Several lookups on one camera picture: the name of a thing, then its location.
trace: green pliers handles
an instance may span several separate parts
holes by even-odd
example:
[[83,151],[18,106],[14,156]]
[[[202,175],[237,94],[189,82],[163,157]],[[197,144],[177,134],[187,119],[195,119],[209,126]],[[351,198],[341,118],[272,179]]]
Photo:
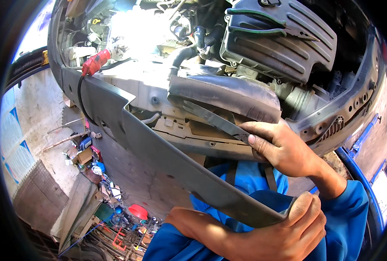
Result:
[[275,27],[280,27],[280,28],[263,30],[263,29],[249,29],[249,28],[243,28],[243,27],[237,27],[237,26],[228,26],[228,31],[230,33],[238,32],[238,33],[245,33],[245,34],[254,35],[254,36],[278,36],[278,37],[285,37],[288,34],[290,34],[302,40],[319,41],[319,39],[317,39],[316,37],[303,32],[299,28],[295,28],[293,26],[287,25],[286,21],[278,20],[273,16],[271,16],[270,14],[261,12],[259,10],[228,8],[227,10],[225,10],[225,13],[227,15],[251,16],[258,20],[262,20],[264,22],[273,24]]

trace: hand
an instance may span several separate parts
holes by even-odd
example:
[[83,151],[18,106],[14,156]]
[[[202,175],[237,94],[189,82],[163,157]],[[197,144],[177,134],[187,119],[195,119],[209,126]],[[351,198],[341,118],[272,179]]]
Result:
[[225,258],[231,261],[300,261],[326,235],[326,217],[316,195],[304,192],[292,205],[288,217],[277,224],[234,233]]
[[252,134],[248,143],[256,158],[268,160],[287,176],[310,177],[324,199],[336,198],[346,189],[347,181],[286,125],[245,122],[239,126]]
[[287,176],[316,175],[314,166],[324,162],[284,124],[245,122],[239,126],[254,134],[248,137],[254,156],[260,160],[267,159]]

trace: blue work uniform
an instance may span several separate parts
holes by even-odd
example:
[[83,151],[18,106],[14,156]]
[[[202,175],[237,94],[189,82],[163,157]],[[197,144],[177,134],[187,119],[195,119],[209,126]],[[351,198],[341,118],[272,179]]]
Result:
[[[228,167],[228,164],[222,164],[209,170],[225,180]],[[286,194],[287,177],[276,169],[274,176],[277,192]],[[266,178],[260,173],[258,163],[251,161],[238,162],[234,184],[237,189],[248,195],[255,191],[269,189]],[[191,195],[191,201],[196,210],[213,216],[223,224],[231,223],[227,221],[232,218],[196,199],[193,195]],[[321,209],[327,220],[326,236],[305,260],[356,260],[362,247],[368,207],[368,198],[363,185],[355,180],[348,180],[345,191],[337,198],[321,199]],[[235,228],[231,228],[236,232],[253,230],[252,227],[239,222]],[[158,230],[143,258],[145,261],[220,261],[223,259],[198,241],[185,237],[169,223],[164,223]]]

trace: car engine bay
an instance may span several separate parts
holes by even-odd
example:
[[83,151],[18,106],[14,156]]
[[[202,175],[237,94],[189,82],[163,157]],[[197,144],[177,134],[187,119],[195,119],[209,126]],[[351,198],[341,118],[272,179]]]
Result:
[[349,90],[367,48],[368,21],[335,1],[74,0],[63,6],[56,38],[64,66],[81,70],[109,50],[111,59],[94,77],[135,95],[127,110],[184,152],[253,159],[249,146],[185,111],[183,100],[237,125],[283,122],[311,145],[341,130],[374,91],[363,92],[353,112],[350,106],[346,115],[298,124]]

